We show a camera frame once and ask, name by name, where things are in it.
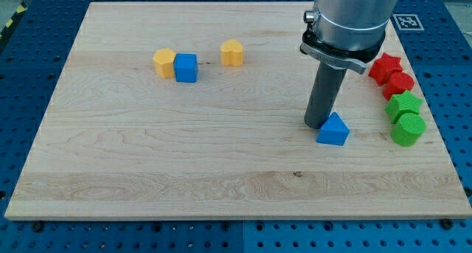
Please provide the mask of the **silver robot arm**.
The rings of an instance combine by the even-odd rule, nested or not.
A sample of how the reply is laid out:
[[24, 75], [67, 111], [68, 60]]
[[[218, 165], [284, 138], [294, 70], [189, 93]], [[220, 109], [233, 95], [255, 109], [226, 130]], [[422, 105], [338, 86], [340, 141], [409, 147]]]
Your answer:
[[398, 0], [314, 0], [305, 11], [301, 53], [319, 61], [305, 111], [305, 124], [327, 121], [348, 70], [363, 74], [379, 53]]

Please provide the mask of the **black silver tool flange clamp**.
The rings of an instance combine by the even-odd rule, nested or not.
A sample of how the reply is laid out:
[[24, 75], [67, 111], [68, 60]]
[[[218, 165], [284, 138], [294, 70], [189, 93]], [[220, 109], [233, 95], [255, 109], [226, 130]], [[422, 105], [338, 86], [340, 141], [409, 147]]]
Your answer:
[[373, 60], [381, 50], [386, 33], [383, 32], [381, 39], [373, 46], [358, 50], [338, 49], [322, 42], [314, 32], [307, 28], [302, 34], [300, 52], [309, 55], [335, 69], [350, 69], [358, 74], [363, 74], [367, 69], [367, 64]]

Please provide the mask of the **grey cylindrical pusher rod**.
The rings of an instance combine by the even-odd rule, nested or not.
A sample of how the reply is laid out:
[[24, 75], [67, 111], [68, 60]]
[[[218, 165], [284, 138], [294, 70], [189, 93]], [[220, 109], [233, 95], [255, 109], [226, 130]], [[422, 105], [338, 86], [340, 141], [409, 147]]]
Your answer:
[[304, 121], [308, 127], [320, 129], [327, 121], [346, 71], [320, 63], [305, 111]]

